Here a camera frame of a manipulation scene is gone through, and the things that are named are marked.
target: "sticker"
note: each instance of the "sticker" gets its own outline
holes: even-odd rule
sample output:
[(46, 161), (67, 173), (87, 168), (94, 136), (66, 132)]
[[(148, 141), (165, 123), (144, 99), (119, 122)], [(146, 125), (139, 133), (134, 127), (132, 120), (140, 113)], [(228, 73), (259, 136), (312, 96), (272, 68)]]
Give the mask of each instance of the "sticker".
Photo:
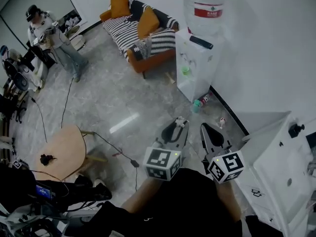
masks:
[(20, 167), (22, 166), (22, 164), (19, 163), (17, 160), (15, 160), (15, 161), (13, 162), (13, 166), (16, 167), (16, 168), (20, 168)]
[(223, 14), (223, 4), (194, 3), (194, 15), (202, 18), (219, 18)]
[(170, 153), (170, 151), (153, 149), (148, 158), (147, 164), (155, 165), (158, 167), (167, 167)]
[(251, 193), (257, 198), (263, 196), (259, 189), (251, 189)]
[(147, 167), (147, 172), (150, 177), (159, 178), (162, 180), (168, 180), (167, 172), (164, 169)]
[(231, 180), (237, 178), (241, 173), (242, 173), (242, 171), (239, 171), (239, 172), (228, 175), (227, 178), (224, 180), (224, 182), (231, 181)]
[(221, 170), (219, 166), (215, 162), (212, 163), (211, 167), (209, 168), (209, 171), (211, 174), (216, 178), (216, 180), (219, 182), (225, 175), (224, 172)]
[(171, 177), (173, 177), (173, 175), (177, 172), (177, 170), (181, 167), (181, 158), (178, 157), (177, 160), (175, 161), (175, 163), (173, 164), (173, 166), (171, 167), (170, 171), (171, 171)]
[(223, 156), (223, 160), (224, 160), (226, 168), (229, 172), (243, 168), (243, 164), (242, 164), (238, 154), (231, 154), (228, 156)]

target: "desk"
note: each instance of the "desk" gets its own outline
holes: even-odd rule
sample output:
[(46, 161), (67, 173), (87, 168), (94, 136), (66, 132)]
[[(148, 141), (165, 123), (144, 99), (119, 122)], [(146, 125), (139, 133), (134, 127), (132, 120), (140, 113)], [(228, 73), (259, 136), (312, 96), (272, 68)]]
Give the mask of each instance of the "desk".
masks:
[[(36, 171), (43, 171), (59, 180), (65, 180), (83, 167), (87, 167), (94, 160), (107, 162), (106, 159), (87, 155), (83, 134), (93, 135), (94, 132), (81, 131), (76, 125), (63, 127), (37, 155)], [(56, 159), (44, 166), (40, 161), (41, 155), (51, 155)], [(36, 173), (36, 179), (58, 181), (56, 178), (43, 173)]]

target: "remote control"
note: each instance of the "remote control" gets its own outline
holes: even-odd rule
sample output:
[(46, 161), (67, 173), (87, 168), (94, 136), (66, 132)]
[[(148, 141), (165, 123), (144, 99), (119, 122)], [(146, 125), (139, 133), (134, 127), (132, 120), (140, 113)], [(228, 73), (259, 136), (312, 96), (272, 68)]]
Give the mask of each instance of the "remote control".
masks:
[(205, 47), (205, 48), (207, 48), (207, 49), (212, 49), (213, 48), (213, 44), (211, 44), (211, 43), (209, 43), (209, 42), (207, 42), (207, 41), (204, 41), (204, 40), (202, 40), (202, 39), (199, 39), (199, 38), (197, 38), (197, 37), (195, 37), (195, 36), (191, 36), (190, 37), (190, 41), (192, 41), (192, 42), (194, 42), (194, 43), (196, 43), (196, 44), (198, 44), (198, 45), (201, 45), (201, 46), (203, 46), (203, 47)]

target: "wooden table leg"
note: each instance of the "wooden table leg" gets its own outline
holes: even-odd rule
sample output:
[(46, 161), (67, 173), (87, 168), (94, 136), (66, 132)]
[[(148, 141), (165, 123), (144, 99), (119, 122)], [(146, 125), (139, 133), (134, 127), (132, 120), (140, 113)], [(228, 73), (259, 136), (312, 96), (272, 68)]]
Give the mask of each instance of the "wooden table leg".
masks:
[(108, 162), (108, 159), (104, 159), (104, 158), (99, 158), (99, 157), (94, 157), (94, 156), (89, 156), (89, 155), (86, 155), (85, 157), (90, 160)]
[(88, 131), (83, 131), (83, 130), (81, 130), (80, 131), (82, 134), (91, 134), (91, 135), (94, 135), (94, 132), (88, 132)]

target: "marble floor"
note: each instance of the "marble floor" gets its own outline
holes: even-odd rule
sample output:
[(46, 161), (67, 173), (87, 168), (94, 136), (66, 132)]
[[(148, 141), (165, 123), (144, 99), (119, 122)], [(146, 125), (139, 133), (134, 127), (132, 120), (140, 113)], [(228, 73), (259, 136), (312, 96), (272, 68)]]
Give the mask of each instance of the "marble floor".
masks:
[[(71, 86), (63, 125), (76, 124), (82, 130), (95, 131), (142, 163), (145, 149), (152, 144), (158, 128), (183, 116), (190, 121), (188, 143), (183, 150), (186, 157), (184, 167), (202, 174), (205, 174), (201, 163), (205, 151), (199, 134), (202, 122), (217, 124), (221, 117), (225, 117), (224, 129), (233, 143), (240, 147), (244, 134), (218, 100), (212, 99), (200, 113), (192, 113), (191, 103), (178, 90), (176, 83), (171, 84), (165, 75), (169, 72), (176, 79), (175, 59), (147, 72), (145, 80), (120, 55), (102, 25), (84, 36), (86, 46), (80, 53), (89, 59), (90, 64), (82, 72), (80, 82)], [(71, 80), (62, 67), (52, 67), (45, 88), (34, 95), (43, 114), (48, 140), (60, 129)], [(22, 124), (11, 122), (10, 136), (16, 138), (19, 158), (34, 169), (35, 157), (44, 146), (45, 138), (37, 106), (29, 99), (27, 108)], [(117, 129), (116, 125), (129, 117), (133, 117), (132, 121)], [(122, 155), (113, 156), (115, 149), (97, 136), (87, 135), (84, 139), (88, 151), (97, 156), (105, 155), (109, 160), (107, 164), (93, 165), (85, 174), (92, 180), (101, 178), (113, 192), (111, 202), (120, 206), (135, 191), (135, 168)], [(138, 187), (145, 179), (144, 170), (139, 168)], [(240, 192), (236, 194), (245, 211), (248, 206), (244, 198)]]

